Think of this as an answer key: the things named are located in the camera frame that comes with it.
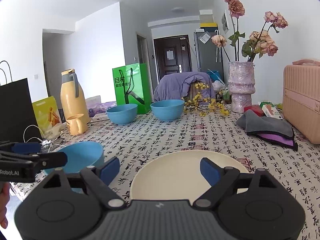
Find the person's left hand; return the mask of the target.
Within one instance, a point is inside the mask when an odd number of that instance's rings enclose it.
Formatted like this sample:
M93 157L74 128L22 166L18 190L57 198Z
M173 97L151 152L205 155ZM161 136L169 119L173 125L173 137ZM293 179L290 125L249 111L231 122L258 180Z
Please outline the person's left hand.
M10 184L4 183L3 188L1 190L1 194L0 194L0 223L3 229L6 229L8 226L8 220L6 218L6 213L7 213L6 205L10 200L9 190L10 190Z

